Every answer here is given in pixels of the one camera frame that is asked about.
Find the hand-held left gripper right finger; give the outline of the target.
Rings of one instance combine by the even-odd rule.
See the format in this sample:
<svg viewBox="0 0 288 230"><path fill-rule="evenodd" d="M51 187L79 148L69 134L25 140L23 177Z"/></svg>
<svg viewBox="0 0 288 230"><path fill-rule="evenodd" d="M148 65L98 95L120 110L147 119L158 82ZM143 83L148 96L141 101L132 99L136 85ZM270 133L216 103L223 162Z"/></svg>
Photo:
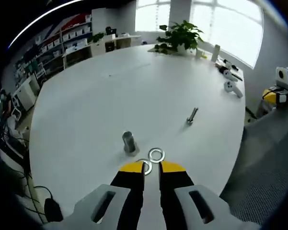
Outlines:
<svg viewBox="0 0 288 230"><path fill-rule="evenodd" d="M194 184L186 169L159 163L161 207L168 230L258 230L260 225L230 213L228 203L203 185Z"/></svg>

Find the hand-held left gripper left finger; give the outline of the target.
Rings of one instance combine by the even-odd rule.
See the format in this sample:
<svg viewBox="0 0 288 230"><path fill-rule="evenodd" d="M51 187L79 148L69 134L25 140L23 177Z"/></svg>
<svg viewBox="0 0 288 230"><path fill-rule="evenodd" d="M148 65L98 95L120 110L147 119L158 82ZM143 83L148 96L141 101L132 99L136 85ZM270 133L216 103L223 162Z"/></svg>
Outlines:
<svg viewBox="0 0 288 230"><path fill-rule="evenodd" d="M143 206L144 162L122 166L110 184L102 184L75 206L62 221L45 230L135 230Z"/></svg>

